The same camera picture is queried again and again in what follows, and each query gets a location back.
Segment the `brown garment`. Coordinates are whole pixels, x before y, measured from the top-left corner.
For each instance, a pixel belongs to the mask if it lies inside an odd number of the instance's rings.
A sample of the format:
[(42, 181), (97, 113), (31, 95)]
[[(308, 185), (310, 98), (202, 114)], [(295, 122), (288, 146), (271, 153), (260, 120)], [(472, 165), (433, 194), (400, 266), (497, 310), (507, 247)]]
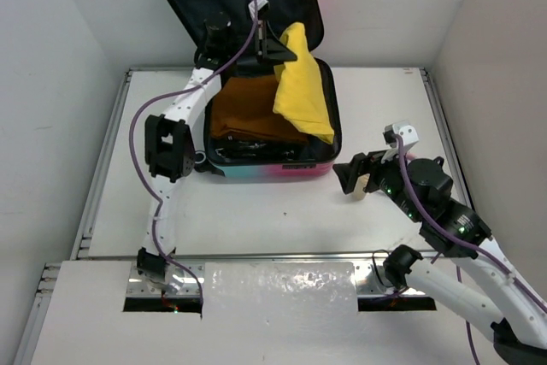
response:
[(282, 115), (274, 113), (278, 82), (273, 75), (255, 78), (231, 77), (214, 97), (210, 135), (213, 138), (265, 140), (307, 144)]

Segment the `black white patterned garment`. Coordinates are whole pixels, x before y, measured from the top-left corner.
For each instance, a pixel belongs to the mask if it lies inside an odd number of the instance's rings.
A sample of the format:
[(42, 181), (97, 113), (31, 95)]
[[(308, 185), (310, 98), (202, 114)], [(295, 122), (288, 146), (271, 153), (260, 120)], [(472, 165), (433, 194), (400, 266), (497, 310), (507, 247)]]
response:
[(214, 153), (226, 162), (288, 162), (298, 160), (306, 144), (272, 141), (214, 139)]

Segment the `yellow garment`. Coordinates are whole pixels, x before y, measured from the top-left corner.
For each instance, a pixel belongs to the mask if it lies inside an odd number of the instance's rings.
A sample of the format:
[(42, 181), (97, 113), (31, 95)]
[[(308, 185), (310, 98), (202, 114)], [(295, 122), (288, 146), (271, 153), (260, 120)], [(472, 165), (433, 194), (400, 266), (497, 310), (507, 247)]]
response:
[(335, 132), (326, 106), (321, 71), (309, 51), (304, 24), (289, 25), (280, 41), (297, 59), (274, 67), (278, 88), (273, 112), (283, 116), (299, 132), (332, 144)]

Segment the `small beige lotion bottle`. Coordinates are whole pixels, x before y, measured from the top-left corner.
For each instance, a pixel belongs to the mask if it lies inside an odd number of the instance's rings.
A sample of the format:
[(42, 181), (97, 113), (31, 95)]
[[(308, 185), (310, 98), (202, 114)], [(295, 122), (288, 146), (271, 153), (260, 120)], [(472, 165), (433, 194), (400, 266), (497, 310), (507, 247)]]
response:
[(370, 178), (370, 174), (364, 174), (357, 178), (354, 190), (351, 193), (351, 196), (354, 200), (361, 201), (368, 194), (367, 187), (368, 187), (369, 178)]

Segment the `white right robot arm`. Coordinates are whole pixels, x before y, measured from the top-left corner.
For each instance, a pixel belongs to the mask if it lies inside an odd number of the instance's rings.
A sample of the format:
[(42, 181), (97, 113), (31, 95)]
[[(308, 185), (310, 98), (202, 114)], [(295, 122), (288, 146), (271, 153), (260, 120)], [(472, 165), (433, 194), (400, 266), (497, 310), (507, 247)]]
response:
[(450, 277), (418, 250), (399, 245), (383, 262), (390, 288), (425, 292), (479, 331), (507, 364), (546, 362), (546, 303), (503, 254), (487, 224), (451, 196), (444, 158), (410, 160), (382, 150), (356, 154), (333, 170), (345, 194), (360, 188), (388, 196), (419, 224), (434, 252), (456, 267)]

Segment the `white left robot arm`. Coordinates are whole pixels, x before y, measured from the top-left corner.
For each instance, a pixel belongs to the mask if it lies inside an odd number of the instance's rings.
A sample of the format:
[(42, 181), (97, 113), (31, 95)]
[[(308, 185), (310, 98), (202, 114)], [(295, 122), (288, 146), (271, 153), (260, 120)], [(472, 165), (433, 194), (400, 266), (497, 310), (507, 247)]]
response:
[(169, 286), (175, 275), (191, 271), (172, 258), (176, 235), (166, 222), (172, 196), (196, 162), (191, 129), (221, 91), (222, 73), (235, 64), (249, 45), (254, 46), (260, 63), (272, 63), (271, 52), (281, 45), (263, 11), (251, 8), (250, 18), (250, 33), (242, 45), (237, 44), (228, 15), (220, 12), (207, 18), (195, 67), (185, 88), (169, 93), (171, 104), (159, 115), (149, 115), (145, 120), (144, 160), (149, 172), (135, 169), (157, 205), (138, 251), (137, 270), (156, 287)]

